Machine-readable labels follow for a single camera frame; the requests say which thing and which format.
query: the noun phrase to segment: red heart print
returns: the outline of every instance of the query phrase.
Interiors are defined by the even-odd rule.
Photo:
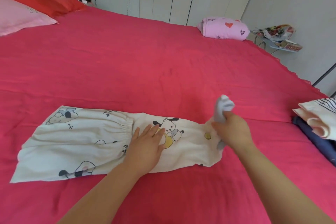
[[[228,28],[231,28],[233,26],[233,23],[227,23],[227,22],[225,22],[225,26],[227,26]]]

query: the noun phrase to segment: gray wall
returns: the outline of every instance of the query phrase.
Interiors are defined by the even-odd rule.
[[[280,24],[295,27],[292,40],[303,49],[274,56],[302,79],[315,82],[336,63],[336,0],[250,0],[242,21],[250,30]],[[317,88],[328,95],[336,91],[336,69]]]

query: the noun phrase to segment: folded pink blanket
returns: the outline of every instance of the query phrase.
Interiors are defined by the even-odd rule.
[[[203,36],[217,39],[243,41],[250,33],[244,23],[230,18],[207,17],[197,27]]]

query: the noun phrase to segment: bare skin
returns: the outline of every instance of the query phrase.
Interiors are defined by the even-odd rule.
[[[223,114],[227,121],[214,122],[212,127],[238,155],[272,224],[335,224],[257,149],[243,118],[232,112]],[[124,162],[80,199],[59,223],[110,223],[137,180],[158,163],[164,149],[159,142],[165,131],[162,128],[155,134],[158,128],[148,125],[140,136],[137,128]]]

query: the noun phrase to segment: hand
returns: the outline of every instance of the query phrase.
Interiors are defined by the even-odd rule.
[[[159,145],[165,132],[162,128],[157,134],[159,125],[152,127],[149,124],[139,136],[140,128],[137,128],[128,146],[124,165],[139,177],[149,173],[158,163],[164,144]]]
[[[250,128],[246,121],[233,112],[223,112],[223,115],[226,118],[225,123],[212,122],[212,127],[222,141],[234,151],[253,145]]]

